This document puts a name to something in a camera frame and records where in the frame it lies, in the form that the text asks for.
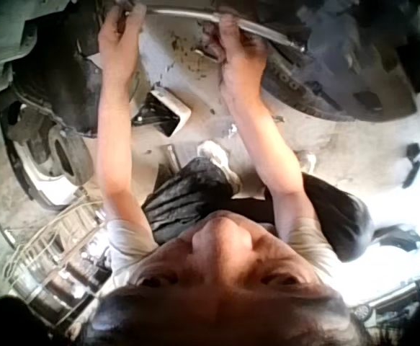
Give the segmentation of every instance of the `forearm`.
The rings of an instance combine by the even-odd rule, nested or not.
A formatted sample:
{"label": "forearm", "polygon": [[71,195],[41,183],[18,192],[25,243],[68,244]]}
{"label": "forearm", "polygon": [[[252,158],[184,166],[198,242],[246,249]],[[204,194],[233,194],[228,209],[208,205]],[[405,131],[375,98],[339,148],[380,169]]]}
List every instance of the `forearm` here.
{"label": "forearm", "polygon": [[103,195],[130,191],[130,106],[128,88],[103,84],[98,115],[98,178]]}
{"label": "forearm", "polygon": [[229,110],[258,175],[271,193],[302,192],[299,162],[262,101],[232,103]]}

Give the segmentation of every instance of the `nose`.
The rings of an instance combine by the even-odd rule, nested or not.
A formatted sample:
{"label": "nose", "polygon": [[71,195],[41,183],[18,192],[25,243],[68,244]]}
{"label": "nose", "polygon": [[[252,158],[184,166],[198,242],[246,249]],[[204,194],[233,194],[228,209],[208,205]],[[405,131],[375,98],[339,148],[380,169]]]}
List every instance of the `nose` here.
{"label": "nose", "polygon": [[192,256],[205,283],[233,285],[254,256],[251,234],[229,218],[214,218],[192,237]]}

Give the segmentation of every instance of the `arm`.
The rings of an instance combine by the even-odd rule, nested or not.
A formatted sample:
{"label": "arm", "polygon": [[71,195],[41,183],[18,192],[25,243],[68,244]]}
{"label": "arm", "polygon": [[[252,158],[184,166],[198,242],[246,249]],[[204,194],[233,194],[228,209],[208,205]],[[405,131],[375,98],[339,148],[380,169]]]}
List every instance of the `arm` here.
{"label": "arm", "polygon": [[259,37],[244,40],[232,16],[222,18],[220,40],[226,61],[221,92],[256,171],[272,194],[279,237],[287,241],[295,220],[314,218],[315,211],[304,191],[299,162],[260,98],[266,49]]}
{"label": "arm", "polygon": [[98,179],[108,219],[121,219],[150,232],[131,192],[130,105],[128,89],[138,59],[138,36],[146,8],[136,6],[117,31],[122,11],[114,7],[99,33],[102,90],[98,114]]}

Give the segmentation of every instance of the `metal pipe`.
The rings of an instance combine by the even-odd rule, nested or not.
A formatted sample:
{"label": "metal pipe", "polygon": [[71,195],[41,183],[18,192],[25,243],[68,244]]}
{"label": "metal pipe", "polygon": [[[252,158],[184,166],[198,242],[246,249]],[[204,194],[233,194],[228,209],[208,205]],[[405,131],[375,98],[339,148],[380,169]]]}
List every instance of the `metal pipe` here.
{"label": "metal pipe", "polygon": [[[221,19],[221,13],[218,12],[205,9],[190,9],[184,7],[147,6],[147,12],[149,14],[161,14],[170,17],[193,18],[213,23],[219,23]],[[262,24],[252,22],[251,20],[243,18],[239,18],[237,20],[237,23],[242,30],[250,32],[251,34],[264,37],[268,40],[279,43],[280,45],[286,45],[287,47],[294,48],[296,50],[299,50],[301,53],[305,51],[305,47],[298,45],[282,33],[270,29]]]}

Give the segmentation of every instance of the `hand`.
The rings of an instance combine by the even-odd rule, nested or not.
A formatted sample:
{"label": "hand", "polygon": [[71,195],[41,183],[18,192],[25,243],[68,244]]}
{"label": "hand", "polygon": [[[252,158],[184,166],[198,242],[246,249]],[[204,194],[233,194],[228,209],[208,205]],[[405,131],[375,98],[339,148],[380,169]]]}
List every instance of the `hand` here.
{"label": "hand", "polygon": [[138,62],[139,32],[145,16],[146,6],[142,4],[136,4],[126,19],[118,6],[107,14],[98,36],[104,85],[128,88]]}
{"label": "hand", "polygon": [[220,42],[213,35],[207,46],[223,62],[221,94],[229,108],[250,107],[260,101],[266,46],[258,36],[240,33],[230,14],[221,17],[219,34]]}

